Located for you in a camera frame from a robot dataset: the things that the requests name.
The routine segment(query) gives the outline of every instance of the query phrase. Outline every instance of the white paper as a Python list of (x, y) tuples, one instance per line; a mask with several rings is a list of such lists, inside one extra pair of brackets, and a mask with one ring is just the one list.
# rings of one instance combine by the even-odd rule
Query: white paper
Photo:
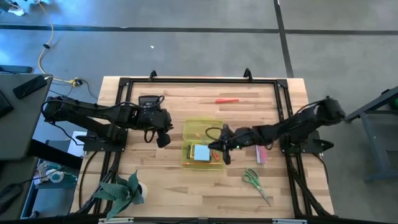
[[(76, 136), (85, 136), (86, 134), (86, 131), (74, 131), (72, 138), (77, 142), (77, 144), (84, 144), (82, 141), (78, 140)], [(70, 141), (68, 153), (80, 157), (83, 155), (83, 146), (77, 146), (74, 141)]]

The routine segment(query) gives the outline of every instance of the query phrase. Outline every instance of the scissor blade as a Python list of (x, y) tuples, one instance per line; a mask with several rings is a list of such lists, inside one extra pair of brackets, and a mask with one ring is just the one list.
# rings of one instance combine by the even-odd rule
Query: scissor blade
[(262, 187), (258, 186), (257, 187), (258, 191), (260, 192), (261, 196), (264, 198), (264, 200), (267, 202), (267, 204), (271, 207), (271, 203), (269, 203), (268, 198)]

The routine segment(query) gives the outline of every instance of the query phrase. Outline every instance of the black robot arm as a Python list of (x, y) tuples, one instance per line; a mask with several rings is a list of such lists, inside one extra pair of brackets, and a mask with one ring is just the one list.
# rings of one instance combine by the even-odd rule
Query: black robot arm
[[(130, 128), (146, 133), (156, 132), (158, 146), (164, 147), (170, 143), (170, 137), (166, 133), (173, 127), (170, 114), (159, 106), (161, 98), (158, 97), (155, 106), (143, 108), (130, 102), (101, 106), (64, 96), (48, 97), (43, 104), (42, 114), (45, 121), (51, 124), (57, 121), (69, 121), (95, 133), (94, 136), (79, 136), (79, 140), (83, 142), (99, 138), (101, 142), (117, 144), (125, 139), (125, 130)], [(103, 124), (92, 118), (105, 119), (110, 124)]]
[(225, 164), (228, 165), (231, 163), (230, 150), (252, 145), (268, 146), (287, 133), (289, 143), (298, 144), (320, 126), (338, 124), (345, 117), (339, 103), (329, 97), (307, 106), (310, 107), (304, 107), (291, 118), (273, 125), (238, 128), (232, 132), (229, 126), (224, 124), (219, 138), (210, 143), (209, 148), (222, 151)]

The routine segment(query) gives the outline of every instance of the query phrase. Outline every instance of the black desk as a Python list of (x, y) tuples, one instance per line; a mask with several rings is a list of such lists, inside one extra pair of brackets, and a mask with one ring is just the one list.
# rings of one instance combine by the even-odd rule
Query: black desk
[[(0, 75), (0, 90), (14, 107), (14, 110), (0, 118), (0, 190), (9, 184), (33, 178), (38, 157), (76, 169), (81, 166), (82, 158), (32, 139), (52, 79), (47, 80), (48, 85), (21, 100), (15, 97), (12, 89), (37, 76)], [(22, 193), (0, 215), (0, 220), (20, 219), (29, 187), (30, 182), (23, 184)]]

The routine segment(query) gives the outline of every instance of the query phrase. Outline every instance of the yellow cable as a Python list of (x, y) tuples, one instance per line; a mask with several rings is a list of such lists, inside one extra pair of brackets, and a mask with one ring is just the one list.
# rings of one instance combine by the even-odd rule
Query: yellow cable
[[(38, 1), (37, 4), (39, 4), (39, 6), (42, 8), (44, 14), (49, 18), (49, 21), (50, 21), (50, 24), (51, 24), (51, 37), (50, 37), (49, 41), (47, 41), (47, 43), (46, 43), (47, 45), (50, 45), (51, 40), (52, 40), (52, 37), (54, 36), (54, 26), (53, 26), (53, 24), (52, 24), (50, 15), (49, 15), (49, 14), (47, 13), (47, 11), (44, 9), (44, 7), (43, 7), (42, 4), (40, 3), (40, 1)], [(39, 64), (39, 68), (40, 68), (40, 70), (42, 71), (42, 73), (47, 74), (47, 72), (45, 72), (44, 69), (42, 68), (42, 59), (43, 59), (43, 56), (44, 56), (45, 49), (46, 49), (46, 48), (43, 47), (42, 53), (40, 53), (40, 56), (39, 56), (39, 59), (38, 59), (37, 63)]]

